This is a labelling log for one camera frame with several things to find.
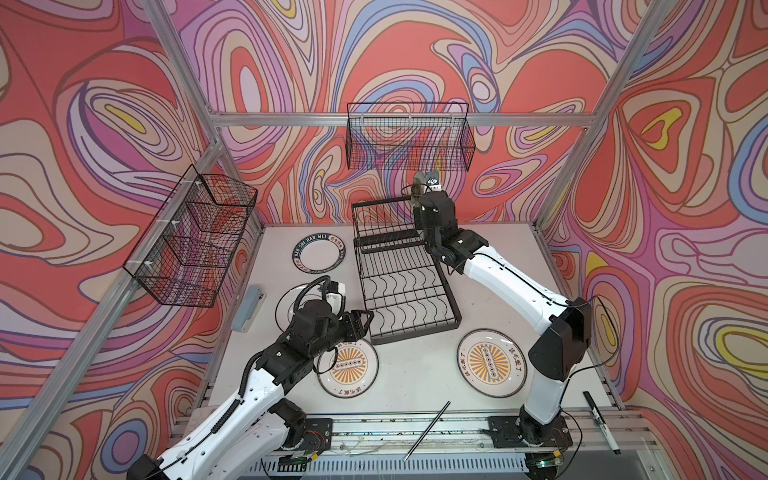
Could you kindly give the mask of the pale green flower plate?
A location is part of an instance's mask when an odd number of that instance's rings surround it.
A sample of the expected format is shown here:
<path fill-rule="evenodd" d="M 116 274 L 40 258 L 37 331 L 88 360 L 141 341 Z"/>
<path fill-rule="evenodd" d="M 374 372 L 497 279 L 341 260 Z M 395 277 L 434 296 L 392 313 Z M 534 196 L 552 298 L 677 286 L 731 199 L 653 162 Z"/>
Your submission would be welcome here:
<path fill-rule="evenodd" d="M 438 191 L 427 191 L 426 185 L 424 184 L 425 179 L 425 173 L 424 171 L 418 171 L 413 179 L 412 185 L 410 187 L 411 195 L 413 197 L 423 195 L 425 193 L 429 192 L 438 192 Z"/>

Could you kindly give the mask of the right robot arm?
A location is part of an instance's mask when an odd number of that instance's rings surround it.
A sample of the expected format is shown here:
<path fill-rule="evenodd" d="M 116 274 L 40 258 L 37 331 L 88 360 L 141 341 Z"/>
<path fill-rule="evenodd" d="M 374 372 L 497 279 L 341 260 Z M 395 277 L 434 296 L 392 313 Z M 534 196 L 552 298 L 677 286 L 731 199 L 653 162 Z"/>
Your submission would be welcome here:
<path fill-rule="evenodd" d="M 480 234 L 459 227 L 455 204 L 446 192 L 413 186 L 410 198 L 427 253 L 497 295 L 538 334 L 528 351 L 533 380 L 517 424 L 523 442 L 543 444 L 560 418 L 568 379 L 590 346 L 591 302 L 553 293 L 508 262 Z"/>

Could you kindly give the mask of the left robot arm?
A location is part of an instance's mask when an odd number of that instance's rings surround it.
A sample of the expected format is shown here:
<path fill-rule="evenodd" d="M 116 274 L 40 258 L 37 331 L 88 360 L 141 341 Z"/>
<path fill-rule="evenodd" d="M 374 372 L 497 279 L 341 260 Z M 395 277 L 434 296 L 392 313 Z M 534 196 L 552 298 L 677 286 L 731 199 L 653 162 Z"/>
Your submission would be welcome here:
<path fill-rule="evenodd" d="M 264 456 L 295 447 L 306 414 L 287 394 L 315 359 L 341 343 L 363 339 L 374 313 L 342 310 L 338 294 L 294 309 L 278 339 L 247 362 L 237 389 L 196 429 L 156 458 L 142 455 L 128 479 L 236 479 Z"/>

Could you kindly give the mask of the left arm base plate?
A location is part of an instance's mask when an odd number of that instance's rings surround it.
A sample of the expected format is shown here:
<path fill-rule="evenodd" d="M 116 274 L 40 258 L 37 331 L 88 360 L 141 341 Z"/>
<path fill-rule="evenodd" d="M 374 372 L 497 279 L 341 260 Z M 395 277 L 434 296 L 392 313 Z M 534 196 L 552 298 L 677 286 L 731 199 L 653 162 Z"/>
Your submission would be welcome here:
<path fill-rule="evenodd" d="M 330 417 L 309 418 L 301 438 L 289 438 L 282 451 L 299 455 L 321 454 L 332 446 L 333 420 Z"/>

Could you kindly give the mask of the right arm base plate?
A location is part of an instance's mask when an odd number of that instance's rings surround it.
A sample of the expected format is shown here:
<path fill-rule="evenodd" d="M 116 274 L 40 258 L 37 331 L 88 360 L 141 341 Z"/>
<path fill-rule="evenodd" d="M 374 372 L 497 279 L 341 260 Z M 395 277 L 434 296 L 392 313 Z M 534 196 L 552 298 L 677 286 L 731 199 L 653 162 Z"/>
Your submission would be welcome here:
<path fill-rule="evenodd" d="M 490 416 L 482 432 L 494 448 L 531 448 L 567 450 L 574 445 L 570 429 L 562 415 L 556 416 L 545 427 L 537 427 L 518 416 Z"/>

